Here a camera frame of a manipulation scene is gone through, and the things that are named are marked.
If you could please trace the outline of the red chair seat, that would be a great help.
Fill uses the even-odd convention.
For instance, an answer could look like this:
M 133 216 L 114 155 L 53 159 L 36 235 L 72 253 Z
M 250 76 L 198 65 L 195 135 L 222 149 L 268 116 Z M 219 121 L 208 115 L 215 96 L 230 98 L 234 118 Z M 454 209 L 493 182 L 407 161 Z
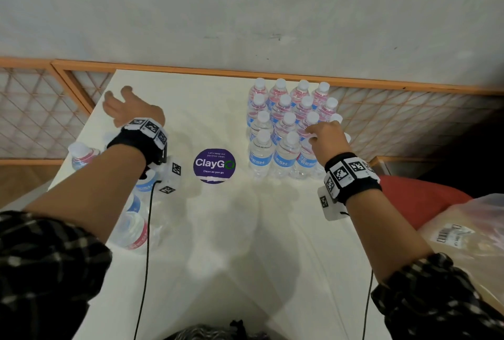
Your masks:
M 419 179 L 380 176 L 380 180 L 384 195 L 417 230 L 450 206 L 472 200 L 463 191 Z

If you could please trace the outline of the black right wristband with markers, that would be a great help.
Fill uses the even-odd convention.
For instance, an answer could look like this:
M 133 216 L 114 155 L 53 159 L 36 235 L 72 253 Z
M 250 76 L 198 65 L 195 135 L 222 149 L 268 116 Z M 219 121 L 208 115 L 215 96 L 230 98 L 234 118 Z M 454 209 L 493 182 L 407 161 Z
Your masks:
M 366 190 L 380 190 L 381 180 L 369 164 L 352 152 L 331 158 L 324 166 L 324 185 L 334 202 L 346 205 L 348 199 Z

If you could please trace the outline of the black left wristband with markers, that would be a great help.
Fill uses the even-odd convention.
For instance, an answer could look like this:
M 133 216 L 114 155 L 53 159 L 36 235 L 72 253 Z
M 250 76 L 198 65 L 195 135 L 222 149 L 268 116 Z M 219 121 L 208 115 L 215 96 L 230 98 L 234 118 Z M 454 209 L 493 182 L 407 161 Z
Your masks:
M 138 149 L 146 165 L 161 165 L 167 160 L 168 134 L 160 123 L 151 118 L 136 117 L 123 126 L 106 146 L 126 145 Z

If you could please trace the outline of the person's left hand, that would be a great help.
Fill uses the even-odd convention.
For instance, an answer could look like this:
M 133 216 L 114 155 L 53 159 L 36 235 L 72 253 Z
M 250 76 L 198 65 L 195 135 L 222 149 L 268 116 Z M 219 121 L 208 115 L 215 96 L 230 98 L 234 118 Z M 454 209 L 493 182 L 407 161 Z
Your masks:
M 127 125 L 130 121 L 137 117 L 152 119 L 155 122 L 159 123 L 162 127 L 165 126 L 165 115 L 163 110 L 156 106 L 147 103 L 138 97 L 134 92 L 134 105 L 135 105 L 135 117 L 111 117 L 113 120 L 113 124 L 116 128 L 121 128 Z

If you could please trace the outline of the clear water bottle blue label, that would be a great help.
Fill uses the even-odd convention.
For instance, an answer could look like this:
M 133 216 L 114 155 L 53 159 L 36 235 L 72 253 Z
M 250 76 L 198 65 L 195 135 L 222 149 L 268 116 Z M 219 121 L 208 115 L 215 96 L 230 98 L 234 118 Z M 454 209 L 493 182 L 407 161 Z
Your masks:
M 153 169 L 146 170 L 138 179 L 134 187 L 134 193 L 144 195 L 152 191 L 156 181 L 160 180 L 159 171 Z

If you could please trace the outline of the black wristband with markers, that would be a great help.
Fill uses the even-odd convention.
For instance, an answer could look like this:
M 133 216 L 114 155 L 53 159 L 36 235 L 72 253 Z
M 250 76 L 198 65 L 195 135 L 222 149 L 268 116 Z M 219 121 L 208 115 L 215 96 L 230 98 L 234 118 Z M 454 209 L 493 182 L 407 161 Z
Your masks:
M 380 190 L 381 180 L 369 164 L 352 152 L 331 158 L 324 166 L 324 185 L 334 202 L 346 205 L 348 199 L 366 190 Z
M 168 134 L 160 123 L 151 118 L 136 117 L 123 126 L 106 146 L 126 145 L 138 149 L 146 165 L 161 165 L 167 160 Z

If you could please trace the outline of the orange wooden lattice panel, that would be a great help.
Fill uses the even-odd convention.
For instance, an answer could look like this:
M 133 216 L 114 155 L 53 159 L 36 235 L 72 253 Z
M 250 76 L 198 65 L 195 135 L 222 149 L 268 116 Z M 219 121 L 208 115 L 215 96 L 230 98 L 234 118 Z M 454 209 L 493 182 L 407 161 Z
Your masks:
M 253 71 L 181 68 L 131 63 L 53 60 L 52 66 L 76 94 L 84 94 L 77 73 L 114 74 L 117 70 L 206 75 L 291 83 L 307 80 L 327 82 L 343 127 L 355 141 L 355 149 L 366 159 L 378 157 L 428 158 L 440 154 L 453 142 L 482 122 L 494 123 L 504 116 L 504 87 L 445 85 L 407 81 L 356 79 L 320 75 L 257 73 Z
M 47 59 L 0 56 L 0 165 L 60 165 L 94 102 Z

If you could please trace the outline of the group of standing water bottles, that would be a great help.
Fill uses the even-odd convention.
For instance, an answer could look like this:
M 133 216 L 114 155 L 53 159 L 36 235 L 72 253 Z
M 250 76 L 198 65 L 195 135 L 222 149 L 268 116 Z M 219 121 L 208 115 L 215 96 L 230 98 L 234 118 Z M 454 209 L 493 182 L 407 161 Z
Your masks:
M 291 90 L 283 78 L 268 90 L 263 78 L 255 79 L 248 95 L 246 122 L 249 134 L 249 170 L 254 178 L 323 178 L 306 133 L 317 122 L 342 122 L 339 101 L 329 96 L 330 85 L 320 82 L 312 92 L 307 80 Z

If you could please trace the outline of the clear plastic bag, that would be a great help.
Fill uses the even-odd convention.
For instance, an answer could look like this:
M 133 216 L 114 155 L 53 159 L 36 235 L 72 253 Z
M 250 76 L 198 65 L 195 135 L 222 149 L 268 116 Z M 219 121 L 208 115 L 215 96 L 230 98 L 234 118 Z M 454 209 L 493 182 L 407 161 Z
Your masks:
M 466 226 L 475 234 L 464 248 L 430 240 L 447 223 Z M 447 254 L 456 267 L 469 275 L 482 298 L 504 316 L 504 194 L 490 194 L 450 206 L 419 229 L 435 252 Z

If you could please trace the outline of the plaid shirt sleeve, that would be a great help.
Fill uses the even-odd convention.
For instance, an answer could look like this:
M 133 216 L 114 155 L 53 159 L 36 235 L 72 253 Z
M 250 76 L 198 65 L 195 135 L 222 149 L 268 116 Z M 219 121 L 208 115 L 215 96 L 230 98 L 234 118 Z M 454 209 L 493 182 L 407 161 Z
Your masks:
M 444 253 L 394 272 L 371 298 L 392 340 L 504 340 L 504 316 Z
M 72 224 L 0 213 L 0 340 L 72 340 L 112 252 Z

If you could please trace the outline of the person's right forearm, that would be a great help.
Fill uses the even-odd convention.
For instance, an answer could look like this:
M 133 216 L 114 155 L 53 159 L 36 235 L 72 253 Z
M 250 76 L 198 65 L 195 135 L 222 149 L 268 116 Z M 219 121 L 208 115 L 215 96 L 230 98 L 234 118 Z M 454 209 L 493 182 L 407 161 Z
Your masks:
M 346 208 L 379 283 L 433 249 L 378 189 L 351 196 Z

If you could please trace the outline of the white barcode label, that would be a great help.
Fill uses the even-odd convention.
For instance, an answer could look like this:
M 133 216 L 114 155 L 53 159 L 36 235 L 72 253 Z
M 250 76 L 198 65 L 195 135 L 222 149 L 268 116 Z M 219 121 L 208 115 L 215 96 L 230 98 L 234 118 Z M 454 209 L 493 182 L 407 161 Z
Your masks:
M 430 236 L 430 240 L 434 243 L 461 249 L 465 247 L 465 238 L 475 233 L 476 231 L 466 226 L 447 223 L 441 229 L 436 230 Z

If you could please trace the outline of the plaid right shirt sleeve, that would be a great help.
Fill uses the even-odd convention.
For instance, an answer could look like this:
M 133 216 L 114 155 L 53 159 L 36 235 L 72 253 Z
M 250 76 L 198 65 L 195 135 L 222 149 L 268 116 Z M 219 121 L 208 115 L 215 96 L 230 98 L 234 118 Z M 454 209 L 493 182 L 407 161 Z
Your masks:
M 444 253 L 394 272 L 371 298 L 392 340 L 504 340 L 504 316 Z

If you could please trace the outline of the person's right hand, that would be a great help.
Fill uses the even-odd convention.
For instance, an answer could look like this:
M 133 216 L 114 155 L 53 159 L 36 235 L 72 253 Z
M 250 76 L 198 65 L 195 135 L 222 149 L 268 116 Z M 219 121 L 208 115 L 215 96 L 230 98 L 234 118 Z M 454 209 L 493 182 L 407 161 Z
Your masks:
M 325 166 L 326 163 L 333 157 L 352 151 L 346 136 L 337 121 L 327 122 L 327 132 L 323 144 L 311 146 L 317 161 L 322 166 Z

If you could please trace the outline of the person's left forearm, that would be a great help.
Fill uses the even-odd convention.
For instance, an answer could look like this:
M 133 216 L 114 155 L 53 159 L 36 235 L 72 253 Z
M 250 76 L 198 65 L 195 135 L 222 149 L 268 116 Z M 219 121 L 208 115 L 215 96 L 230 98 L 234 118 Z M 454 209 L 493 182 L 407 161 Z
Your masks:
M 23 211 L 74 224 L 106 243 L 145 167 L 138 149 L 114 145 Z

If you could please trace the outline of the clear water bottle pink label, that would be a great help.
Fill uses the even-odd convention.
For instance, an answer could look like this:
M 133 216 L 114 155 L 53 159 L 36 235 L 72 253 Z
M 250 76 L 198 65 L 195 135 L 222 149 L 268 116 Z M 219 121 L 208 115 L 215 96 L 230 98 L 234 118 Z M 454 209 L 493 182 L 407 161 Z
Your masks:
M 86 144 L 75 141 L 68 146 L 69 154 L 72 158 L 72 169 L 78 171 L 89 164 L 95 157 L 101 154 L 101 151 L 96 148 L 87 146 Z
M 148 209 L 141 198 L 130 193 L 118 221 L 108 239 L 117 247 L 146 254 L 160 244 L 161 227 L 148 223 Z

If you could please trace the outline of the plaid left shirt sleeve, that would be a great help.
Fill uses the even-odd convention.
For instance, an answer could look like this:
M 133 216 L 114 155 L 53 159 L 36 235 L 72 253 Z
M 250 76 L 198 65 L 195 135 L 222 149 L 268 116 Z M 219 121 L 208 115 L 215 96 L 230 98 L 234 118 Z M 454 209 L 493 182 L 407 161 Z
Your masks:
M 112 252 L 72 224 L 0 213 L 0 340 L 72 340 Z

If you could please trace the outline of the round purple sticker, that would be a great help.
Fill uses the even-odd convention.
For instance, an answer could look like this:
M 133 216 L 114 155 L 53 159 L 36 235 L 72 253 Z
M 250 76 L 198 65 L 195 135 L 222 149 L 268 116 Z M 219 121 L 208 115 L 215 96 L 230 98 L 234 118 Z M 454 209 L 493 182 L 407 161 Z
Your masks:
M 235 170 L 235 157 L 223 148 L 205 149 L 193 162 L 195 176 L 206 184 L 221 184 L 229 180 Z

